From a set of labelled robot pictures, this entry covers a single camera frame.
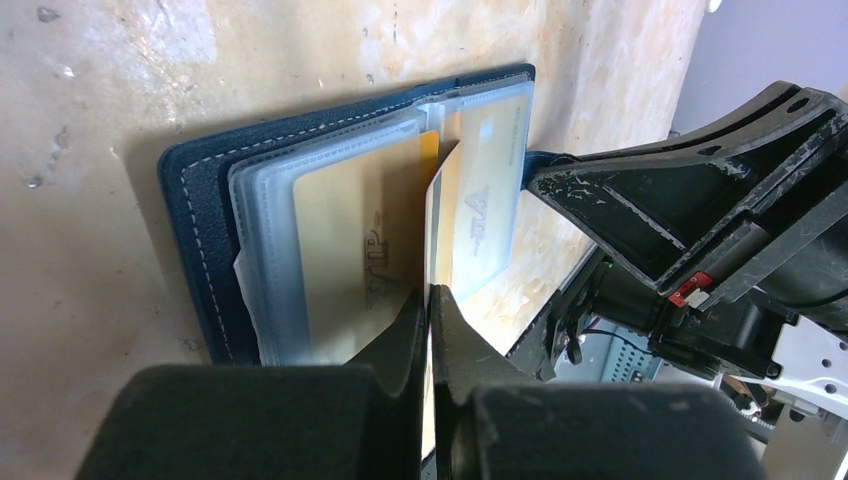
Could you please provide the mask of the dark blue card holder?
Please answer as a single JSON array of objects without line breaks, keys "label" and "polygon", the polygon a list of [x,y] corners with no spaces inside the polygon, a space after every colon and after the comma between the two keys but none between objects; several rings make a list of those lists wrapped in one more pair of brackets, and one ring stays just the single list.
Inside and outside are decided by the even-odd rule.
[{"label": "dark blue card holder", "polygon": [[301,176],[435,131],[468,99],[530,84],[530,64],[437,80],[170,147],[159,179],[216,365],[313,359],[293,185]]}]

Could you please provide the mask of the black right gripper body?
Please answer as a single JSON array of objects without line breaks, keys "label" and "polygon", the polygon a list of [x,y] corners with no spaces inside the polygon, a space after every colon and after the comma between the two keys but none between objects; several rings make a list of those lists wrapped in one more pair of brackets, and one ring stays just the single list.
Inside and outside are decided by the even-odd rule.
[{"label": "black right gripper body", "polygon": [[800,355],[835,338],[847,347],[847,222],[807,244],[762,284],[733,302],[680,308],[642,285],[611,257],[590,250],[509,350],[520,369],[546,381],[561,355],[586,363],[581,335],[634,333],[622,343],[705,379],[719,374],[776,381]]}]

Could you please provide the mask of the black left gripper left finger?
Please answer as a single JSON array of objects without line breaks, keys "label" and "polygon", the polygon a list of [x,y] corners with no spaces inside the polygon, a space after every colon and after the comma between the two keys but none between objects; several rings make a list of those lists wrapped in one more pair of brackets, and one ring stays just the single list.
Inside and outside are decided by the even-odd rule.
[{"label": "black left gripper left finger", "polygon": [[342,365],[145,369],[123,387],[81,479],[416,479],[426,314],[411,292]]}]

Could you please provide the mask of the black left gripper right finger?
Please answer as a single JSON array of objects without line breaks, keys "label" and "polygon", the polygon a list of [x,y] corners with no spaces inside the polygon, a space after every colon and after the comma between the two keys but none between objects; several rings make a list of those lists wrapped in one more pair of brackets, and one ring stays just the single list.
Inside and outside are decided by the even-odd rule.
[{"label": "black left gripper right finger", "polygon": [[761,479],[740,418],[693,384],[544,383],[430,291],[441,479]]}]

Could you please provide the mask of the gold striped credit card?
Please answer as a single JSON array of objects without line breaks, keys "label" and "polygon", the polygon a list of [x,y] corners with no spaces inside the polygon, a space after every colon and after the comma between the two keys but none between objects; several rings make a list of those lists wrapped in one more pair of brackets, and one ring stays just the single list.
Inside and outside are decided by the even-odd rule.
[{"label": "gold striped credit card", "polygon": [[423,281],[425,193],[435,131],[363,153],[293,185],[313,359],[344,363]]}]

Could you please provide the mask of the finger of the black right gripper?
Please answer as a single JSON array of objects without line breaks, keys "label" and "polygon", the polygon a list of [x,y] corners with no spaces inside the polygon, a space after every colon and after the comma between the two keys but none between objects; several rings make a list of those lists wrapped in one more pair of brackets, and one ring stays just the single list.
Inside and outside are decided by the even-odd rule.
[{"label": "finger of the black right gripper", "polygon": [[846,216],[846,150],[846,103],[778,81],[669,140],[542,152],[526,186],[657,293],[740,295]]}]

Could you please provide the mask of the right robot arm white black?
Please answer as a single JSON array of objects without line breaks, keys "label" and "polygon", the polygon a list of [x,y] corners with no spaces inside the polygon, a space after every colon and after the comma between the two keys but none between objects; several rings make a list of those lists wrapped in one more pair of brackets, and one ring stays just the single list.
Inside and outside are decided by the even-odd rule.
[{"label": "right robot arm white black", "polygon": [[847,473],[847,104],[777,81],[690,133],[620,150],[530,152],[523,186],[592,240],[531,323],[552,360],[593,336],[644,382],[717,383],[751,419],[776,403]]}]

